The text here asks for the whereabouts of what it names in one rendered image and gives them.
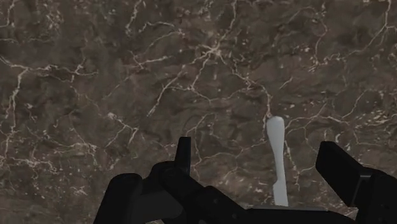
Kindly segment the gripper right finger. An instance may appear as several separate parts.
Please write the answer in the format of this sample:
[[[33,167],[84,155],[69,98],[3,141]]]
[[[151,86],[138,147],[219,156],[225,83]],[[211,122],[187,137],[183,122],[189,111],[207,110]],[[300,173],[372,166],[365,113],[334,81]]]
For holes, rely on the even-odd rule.
[[[320,144],[316,170],[348,207],[357,224],[397,224],[397,178],[365,167],[332,141]]]

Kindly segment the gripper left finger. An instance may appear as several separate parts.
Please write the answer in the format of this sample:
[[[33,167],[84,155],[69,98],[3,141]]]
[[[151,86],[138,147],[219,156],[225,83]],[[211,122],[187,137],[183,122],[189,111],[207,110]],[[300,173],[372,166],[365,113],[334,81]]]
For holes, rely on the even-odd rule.
[[[191,139],[180,137],[174,160],[155,164],[150,175],[111,179],[94,224],[244,224],[245,210],[213,186],[190,176]]]

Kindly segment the white plastic knife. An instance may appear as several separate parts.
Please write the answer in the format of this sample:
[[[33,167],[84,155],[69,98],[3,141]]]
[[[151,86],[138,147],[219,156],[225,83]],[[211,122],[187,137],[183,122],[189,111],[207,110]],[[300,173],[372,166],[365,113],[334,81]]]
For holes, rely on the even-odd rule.
[[[286,175],[284,170],[284,119],[273,116],[266,122],[268,141],[274,154],[275,171],[277,180],[273,184],[274,203],[277,206],[288,207],[288,194],[286,186]]]

